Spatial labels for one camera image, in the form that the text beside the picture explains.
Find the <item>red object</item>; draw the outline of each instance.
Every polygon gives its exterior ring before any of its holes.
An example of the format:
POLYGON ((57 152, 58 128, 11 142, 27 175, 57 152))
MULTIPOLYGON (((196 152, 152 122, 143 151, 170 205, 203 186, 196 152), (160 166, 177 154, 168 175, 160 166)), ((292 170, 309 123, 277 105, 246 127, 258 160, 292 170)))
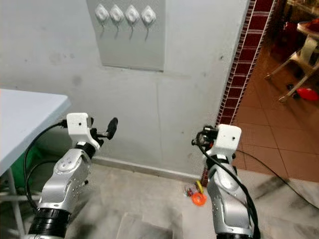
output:
POLYGON ((207 196, 201 193, 194 193, 191 199, 195 205, 203 206, 206 203, 207 196))
POLYGON ((299 88, 297 89, 298 94, 301 98, 308 100, 308 101, 317 101, 319 100, 319 95, 316 91, 310 88, 299 88))
POLYGON ((306 27, 311 31, 319 32, 319 18, 312 20, 311 22, 306 24, 306 27))

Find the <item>metal plate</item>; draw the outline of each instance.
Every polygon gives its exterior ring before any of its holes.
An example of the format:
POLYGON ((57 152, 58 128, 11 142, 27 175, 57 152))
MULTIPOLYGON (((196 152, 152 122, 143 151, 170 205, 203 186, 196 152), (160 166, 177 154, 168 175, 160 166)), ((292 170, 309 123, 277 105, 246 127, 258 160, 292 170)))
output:
POLYGON ((163 71, 165 0, 87 0, 87 5, 103 65, 163 71), (95 17, 95 8, 99 3, 108 12, 116 4, 123 13, 132 4, 140 15, 149 5, 156 13, 157 19, 149 32, 142 19, 132 29, 126 19, 117 28, 109 18, 103 28, 95 17))

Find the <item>black cable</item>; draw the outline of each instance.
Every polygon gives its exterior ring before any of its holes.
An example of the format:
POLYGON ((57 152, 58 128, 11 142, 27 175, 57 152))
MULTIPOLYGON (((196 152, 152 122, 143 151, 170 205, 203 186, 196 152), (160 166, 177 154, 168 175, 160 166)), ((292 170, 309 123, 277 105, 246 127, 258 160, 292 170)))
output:
POLYGON ((294 193, 296 193, 300 198, 302 198, 306 203, 310 204, 311 206, 313 206, 315 209, 319 210, 319 207, 317 207, 316 205, 312 204, 311 202, 309 202, 306 198, 304 198, 303 195, 301 195, 299 192, 297 192, 288 182, 285 181, 285 179, 283 179, 281 176, 279 176, 274 170, 272 170, 269 166, 267 166, 265 163, 263 163, 260 159, 256 158, 255 156, 246 153, 242 150, 237 150, 238 152, 242 152, 244 154, 247 154, 248 156, 252 157, 253 159, 257 160, 258 162, 260 162, 262 165, 264 165, 266 168, 268 168, 268 170, 270 170, 273 174, 275 174, 284 184, 286 184, 291 190, 294 191, 294 193))
POLYGON ((26 198, 28 199, 28 202, 30 203, 31 207, 33 209, 37 209, 37 205, 36 203, 32 200, 32 196, 31 196, 31 192, 30 192, 30 187, 27 184, 27 156, 29 154, 30 149, 34 146, 35 142, 47 131, 49 131, 50 129, 57 127, 57 126, 65 126, 65 121, 61 121, 58 123, 55 123, 51 126, 49 126, 48 128, 46 128, 45 130, 43 130, 41 133, 39 133, 34 140, 31 142, 31 144, 28 146, 28 148, 26 149, 25 153, 24 153, 24 159, 23 159, 23 176, 24 176, 24 181, 25 181, 25 186, 24 186, 24 190, 25 190, 25 195, 26 198))
POLYGON ((253 199, 250 197, 248 189, 246 188, 245 185, 243 185, 239 179, 237 178, 237 176, 235 176, 229 169, 227 169, 226 167, 224 167, 220 162, 218 162, 216 159, 212 158, 211 156, 209 156, 206 151, 198 144, 200 142, 199 140, 199 136, 204 133, 204 132, 198 132, 196 135, 196 145, 198 146, 198 148, 200 149, 200 151, 210 160, 212 160, 216 165, 218 165, 219 167, 221 167, 223 170, 225 170, 229 176, 231 176, 235 182, 239 185, 239 187, 243 190, 243 192, 246 195, 247 198, 247 206, 248 209, 250 210, 250 215, 252 218, 252 221, 254 223, 254 234, 253 234, 253 239, 260 239, 260 231, 259 231, 259 227, 258 227, 258 215, 257 215, 257 210, 255 207, 255 204, 253 202, 253 199))
POLYGON ((56 163, 56 161, 49 160, 49 161, 44 161, 44 162, 38 163, 37 165, 35 165, 34 167, 31 168, 31 170, 30 170, 30 172, 28 173, 27 178, 26 178, 25 185, 26 185, 26 187, 27 187, 27 191, 30 193, 30 198, 31 198, 31 200, 33 201, 34 204, 35 204, 35 202, 34 202, 34 200, 32 199, 32 194, 31 194, 30 186, 29 186, 29 180, 30 180, 31 175, 32 175, 32 173, 34 172, 34 170, 35 170, 37 167, 39 167, 39 166, 41 166, 42 164, 45 164, 45 163, 56 163))

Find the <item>marble floor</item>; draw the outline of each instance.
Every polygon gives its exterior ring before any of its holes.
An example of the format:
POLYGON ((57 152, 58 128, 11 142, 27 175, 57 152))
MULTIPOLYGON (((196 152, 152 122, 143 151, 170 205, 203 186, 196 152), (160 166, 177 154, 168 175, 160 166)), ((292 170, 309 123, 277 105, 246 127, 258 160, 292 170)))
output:
MULTIPOLYGON (((307 205, 275 177, 246 170, 239 170, 238 174, 255 201, 262 238, 319 238, 319 210, 307 205)), ((290 183, 319 206, 318 183, 295 179, 290 183)), ((208 200, 203 207, 195 206, 183 194, 185 184, 93 164, 89 184, 80 195, 66 238, 216 238, 211 202, 208 200)), ((21 207, 28 229, 32 220, 30 208, 25 203, 21 207)), ((10 227, 13 222, 10 206, 2 204, 1 226, 10 227)), ((0 238, 14 237, 1 230, 0 238)))

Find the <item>table leg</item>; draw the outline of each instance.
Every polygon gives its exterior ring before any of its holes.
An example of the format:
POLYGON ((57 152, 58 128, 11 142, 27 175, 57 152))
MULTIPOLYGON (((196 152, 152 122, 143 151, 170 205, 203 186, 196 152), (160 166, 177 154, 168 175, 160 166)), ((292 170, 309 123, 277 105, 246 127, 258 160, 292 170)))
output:
MULTIPOLYGON (((35 201, 39 201, 41 195, 32 195, 32 199, 35 201)), ((1 201, 28 201, 26 196, 15 196, 15 195, 0 195, 0 202, 1 201)))
POLYGON ((18 238, 19 237, 19 232, 15 229, 12 228, 6 228, 0 225, 0 230, 6 231, 8 234, 18 238))
MULTIPOLYGON (((11 195, 16 195, 15 185, 14 185, 14 178, 11 168, 7 170, 8 175, 8 181, 9 181, 9 190, 11 195)), ((22 221, 20 206, 18 201, 11 201, 13 213, 16 221, 16 225, 18 227, 20 238, 22 239, 24 237, 24 225, 22 221)))

